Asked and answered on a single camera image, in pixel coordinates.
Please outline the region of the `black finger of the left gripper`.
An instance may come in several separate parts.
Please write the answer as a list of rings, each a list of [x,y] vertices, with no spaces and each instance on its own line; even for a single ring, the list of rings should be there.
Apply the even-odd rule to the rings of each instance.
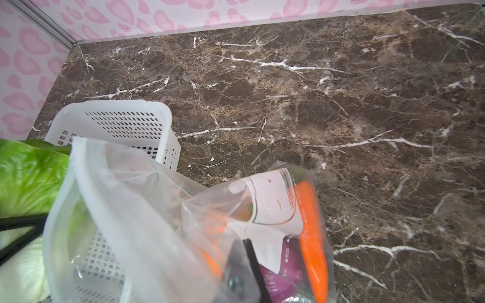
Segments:
[[[15,256],[16,253],[20,252],[24,247],[28,246],[32,241],[36,240],[36,238],[43,234],[47,216],[48,214],[44,213],[1,219],[1,232],[29,228],[28,232],[17,237],[6,247],[2,248],[1,265],[4,265],[8,260]]]

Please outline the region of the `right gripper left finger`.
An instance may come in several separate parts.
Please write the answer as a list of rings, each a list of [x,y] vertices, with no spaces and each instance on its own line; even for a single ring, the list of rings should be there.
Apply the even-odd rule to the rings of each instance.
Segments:
[[[212,302],[260,302],[261,289],[255,275],[258,265],[247,240],[235,240],[222,271],[222,286]]]

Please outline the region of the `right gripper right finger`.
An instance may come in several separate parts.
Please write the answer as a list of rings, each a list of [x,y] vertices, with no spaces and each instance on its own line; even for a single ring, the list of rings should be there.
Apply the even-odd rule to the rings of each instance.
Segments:
[[[245,246],[246,254],[248,256],[248,259],[251,265],[251,270],[255,276],[256,282],[258,284],[258,288],[260,290],[260,294],[261,294],[260,303],[271,303],[271,299],[266,289],[265,281],[261,273],[260,265],[258,263],[252,242],[250,239],[245,239],[243,241],[243,244]]]

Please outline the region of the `purple onion toy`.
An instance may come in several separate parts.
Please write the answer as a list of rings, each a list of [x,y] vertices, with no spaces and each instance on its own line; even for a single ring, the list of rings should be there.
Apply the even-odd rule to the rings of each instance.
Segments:
[[[298,294],[298,286],[303,281],[304,266],[302,262],[298,240],[295,237],[287,236],[282,245],[279,273],[274,273],[263,265],[259,265],[272,302],[284,302]]]

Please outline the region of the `green lettuce toy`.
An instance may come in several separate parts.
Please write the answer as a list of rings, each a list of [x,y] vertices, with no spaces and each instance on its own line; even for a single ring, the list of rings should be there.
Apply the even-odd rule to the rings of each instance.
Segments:
[[[1,140],[1,218],[49,213],[68,171],[69,146],[42,140]],[[1,302],[40,302],[50,291],[42,235],[1,258]]]

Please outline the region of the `orange carrot toy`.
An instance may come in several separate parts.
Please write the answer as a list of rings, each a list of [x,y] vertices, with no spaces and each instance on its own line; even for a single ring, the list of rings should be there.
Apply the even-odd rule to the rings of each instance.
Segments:
[[[299,243],[311,289],[317,302],[327,302],[329,277],[317,196],[313,184],[307,181],[294,186],[294,192],[303,220]]]

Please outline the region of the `clear zip top bag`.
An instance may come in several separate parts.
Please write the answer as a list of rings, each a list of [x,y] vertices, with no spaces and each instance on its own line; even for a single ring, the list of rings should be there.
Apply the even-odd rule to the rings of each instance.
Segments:
[[[276,162],[265,172],[210,188],[157,163],[135,148],[76,138],[68,172],[99,231],[135,288],[138,302],[212,302],[222,286],[190,245],[184,217],[221,213],[242,240],[250,239],[259,265],[279,273],[287,236],[299,242],[303,220],[294,186],[317,178],[302,167]],[[328,268],[328,300],[335,302],[333,251],[322,221]],[[284,302],[317,302],[302,256],[298,294]]]

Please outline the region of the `white perforated plastic basket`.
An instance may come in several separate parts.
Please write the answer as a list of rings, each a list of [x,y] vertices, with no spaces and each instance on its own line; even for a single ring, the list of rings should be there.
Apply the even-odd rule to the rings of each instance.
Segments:
[[[160,102],[90,100],[56,115],[47,142],[71,146],[77,136],[145,152],[176,170],[181,147],[172,113]],[[45,275],[51,302],[138,302],[133,284],[87,210],[75,175],[68,172],[43,233]]]

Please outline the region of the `orange tomato toy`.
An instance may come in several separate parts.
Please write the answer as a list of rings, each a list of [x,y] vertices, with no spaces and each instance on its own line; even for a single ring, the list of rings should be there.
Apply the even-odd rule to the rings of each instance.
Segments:
[[[247,264],[243,240],[232,226],[237,223],[238,220],[221,213],[200,210],[184,217],[190,245],[218,279],[223,279],[232,267]]]

